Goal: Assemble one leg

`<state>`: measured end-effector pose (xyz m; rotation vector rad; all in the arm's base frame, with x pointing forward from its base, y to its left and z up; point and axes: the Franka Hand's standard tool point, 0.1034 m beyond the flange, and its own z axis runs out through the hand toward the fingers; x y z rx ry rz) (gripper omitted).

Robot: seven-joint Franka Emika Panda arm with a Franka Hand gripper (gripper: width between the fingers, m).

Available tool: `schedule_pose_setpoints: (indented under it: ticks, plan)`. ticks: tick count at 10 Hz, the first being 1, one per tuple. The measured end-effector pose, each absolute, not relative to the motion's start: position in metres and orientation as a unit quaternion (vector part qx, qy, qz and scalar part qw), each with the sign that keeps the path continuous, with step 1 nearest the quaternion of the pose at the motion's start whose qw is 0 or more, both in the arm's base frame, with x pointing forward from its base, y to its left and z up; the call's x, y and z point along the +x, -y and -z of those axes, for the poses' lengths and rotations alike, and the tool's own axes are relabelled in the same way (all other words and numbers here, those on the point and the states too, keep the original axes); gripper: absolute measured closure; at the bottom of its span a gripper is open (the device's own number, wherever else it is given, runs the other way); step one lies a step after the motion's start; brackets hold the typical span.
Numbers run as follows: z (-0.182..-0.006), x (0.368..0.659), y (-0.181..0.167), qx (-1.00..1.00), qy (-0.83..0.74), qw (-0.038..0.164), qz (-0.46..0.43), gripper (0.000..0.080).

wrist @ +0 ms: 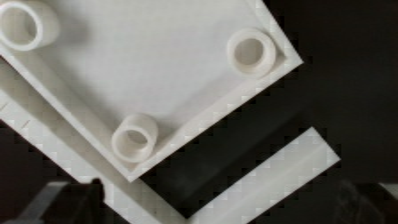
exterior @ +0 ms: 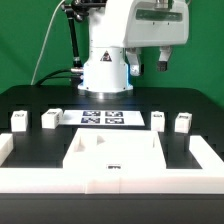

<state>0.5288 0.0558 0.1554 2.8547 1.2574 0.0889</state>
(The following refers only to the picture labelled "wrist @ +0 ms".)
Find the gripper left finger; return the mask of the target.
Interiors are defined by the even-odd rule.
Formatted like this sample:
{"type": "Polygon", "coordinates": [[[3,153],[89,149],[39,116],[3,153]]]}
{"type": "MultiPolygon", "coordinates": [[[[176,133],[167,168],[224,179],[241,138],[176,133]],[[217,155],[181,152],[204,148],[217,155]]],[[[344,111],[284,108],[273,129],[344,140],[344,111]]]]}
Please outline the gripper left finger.
{"type": "Polygon", "coordinates": [[[10,224],[103,224],[103,200],[99,179],[89,183],[50,182],[10,224]]]}

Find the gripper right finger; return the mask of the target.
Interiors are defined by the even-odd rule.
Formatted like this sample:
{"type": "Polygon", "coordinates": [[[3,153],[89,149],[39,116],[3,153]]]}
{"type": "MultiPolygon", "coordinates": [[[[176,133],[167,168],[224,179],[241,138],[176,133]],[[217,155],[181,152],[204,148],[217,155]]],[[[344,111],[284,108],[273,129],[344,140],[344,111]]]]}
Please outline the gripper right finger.
{"type": "Polygon", "coordinates": [[[398,199],[378,183],[339,183],[332,224],[398,224],[398,199]]]}

